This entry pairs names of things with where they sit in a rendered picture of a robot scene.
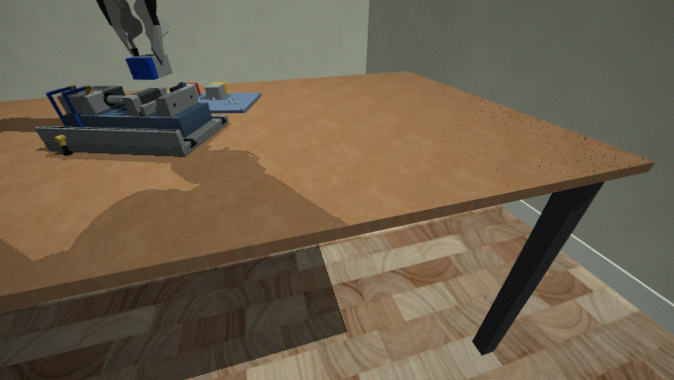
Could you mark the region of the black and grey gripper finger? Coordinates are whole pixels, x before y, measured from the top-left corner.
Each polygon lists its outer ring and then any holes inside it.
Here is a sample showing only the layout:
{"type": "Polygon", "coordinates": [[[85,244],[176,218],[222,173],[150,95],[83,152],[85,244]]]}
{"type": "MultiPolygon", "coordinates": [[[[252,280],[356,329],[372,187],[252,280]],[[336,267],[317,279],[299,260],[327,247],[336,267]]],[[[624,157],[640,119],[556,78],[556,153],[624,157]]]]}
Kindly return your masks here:
{"type": "Polygon", "coordinates": [[[126,0],[96,0],[108,23],[113,27],[133,57],[139,56],[133,39],[143,31],[141,22],[135,18],[126,0]]]}
{"type": "Polygon", "coordinates": [[[136,0],[134,10],[145,26],[145,34],[151,43],[151,50],[160,62],[164,62],[162,37],[168,33],[166,21],[156,14],[156,0],[136,0]]]}

